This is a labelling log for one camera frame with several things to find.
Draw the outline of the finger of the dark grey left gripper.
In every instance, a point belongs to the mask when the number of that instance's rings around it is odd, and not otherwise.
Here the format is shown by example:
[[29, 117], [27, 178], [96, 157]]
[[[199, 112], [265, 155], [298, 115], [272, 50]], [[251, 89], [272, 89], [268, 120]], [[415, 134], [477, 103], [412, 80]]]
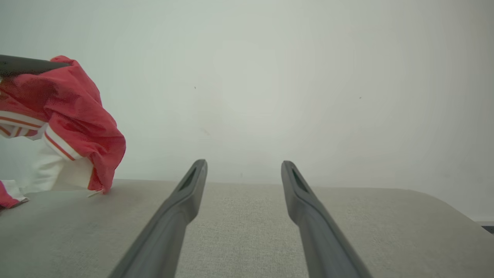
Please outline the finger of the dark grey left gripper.
[[21, 74], [39, 75], [44, 72], [69, 66], [69, 63], [50, 62], [41, 59], [0, 56], [0, 76], [13, 77]]

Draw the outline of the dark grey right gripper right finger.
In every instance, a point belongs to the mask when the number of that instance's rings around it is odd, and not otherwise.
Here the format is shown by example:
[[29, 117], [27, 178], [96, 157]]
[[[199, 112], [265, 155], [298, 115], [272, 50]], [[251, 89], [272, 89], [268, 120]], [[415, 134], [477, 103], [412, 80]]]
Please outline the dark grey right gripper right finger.
[[311, 278], [370, 278], [370, 271], [291, 161], [282, 162], [289, 217], [298, 226]]

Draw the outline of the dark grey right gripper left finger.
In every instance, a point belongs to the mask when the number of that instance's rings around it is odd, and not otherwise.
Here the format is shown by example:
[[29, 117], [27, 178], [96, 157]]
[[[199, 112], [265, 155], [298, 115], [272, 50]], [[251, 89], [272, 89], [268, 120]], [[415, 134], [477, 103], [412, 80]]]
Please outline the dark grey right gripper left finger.
[[196, 160], [132, 243], [111, 278], [173, 278], [187, 225], [199, 213], [208, 164]]

